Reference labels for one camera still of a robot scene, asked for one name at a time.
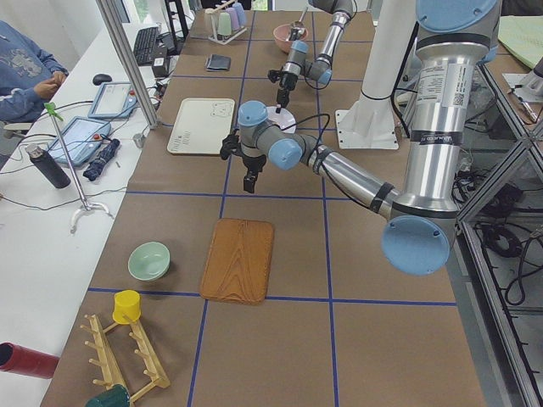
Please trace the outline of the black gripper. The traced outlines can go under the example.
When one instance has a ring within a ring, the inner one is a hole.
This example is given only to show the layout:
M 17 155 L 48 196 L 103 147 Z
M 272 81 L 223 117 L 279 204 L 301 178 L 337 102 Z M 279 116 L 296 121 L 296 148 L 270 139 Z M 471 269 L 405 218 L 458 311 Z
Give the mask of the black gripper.
M 289 92 L 293 91 L 298 81 L 298 75 L 292 72 L 279 72 L 279 89 L 277 90 L 276 98 L 276 113 L 280 114 L 282 109 L 285 109 L 289 103 Z
M 233 130 L 222 140 L 220 156 L 223 160 L 227 160 L 231 155 L 242 159 L 247 169 L 247 173 L 243 179 L 243 190 L 253 194 L 255 192 L 257 176 L 263 171 L 266 164 L 266 156 L 260 151 L 252 154 L 245 153 L 242 146 L 243 144 L 240 142 L 238 131 Z

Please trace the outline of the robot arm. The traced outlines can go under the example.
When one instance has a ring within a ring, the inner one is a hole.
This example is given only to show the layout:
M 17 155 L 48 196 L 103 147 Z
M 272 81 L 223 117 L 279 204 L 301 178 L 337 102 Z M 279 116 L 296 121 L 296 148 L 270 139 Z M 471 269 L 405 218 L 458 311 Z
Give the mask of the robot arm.
M 332 15 L 322 50 L 316 59 L 306 58 L 308 45 L 296 40 L 292 43 L 286 63 L 280 70 L 268 74 L 272 82 L 278 82 L 276 108 L 285 109 L 289 94 L 303 77 L 319 85 L 327 86 L 332 77 L 333 56 L 344 30 L 355 16 L 351 1 L 311 1 L 310 5 Z M 298 163 L 308 164 L 316 153 L 319 142 L 306 135 L 288 134 L 268 118 L 268 109 L 260 101 L 247 101 L 238 109 L 240 142 L 235 154 L 247 168 L 244 191 L 253 193 L 258 175 L 267 161 L 282 170 L 290 170 Z
M 395 268 L 427 275 L 449 258 L 458 208 L 452 183 L 475 66 L 495 54 L 498 1 L 386 1 L 379 15 L 359 100 L 337 126 L 362 147 L 378 145 L 392 115 L 397 81 L 409 53 L 422 68 L 409 130 L 411 147 L 402 189 L 351 162 L 318 138 L 287 133 L 265 104 L 238 109 L 238 128 L 220 155 L 240 157 L 244 189 L 253 192 L 266 162 L 283 170 L 305 164 L 345 196 L 387 220 L 381 247 Z

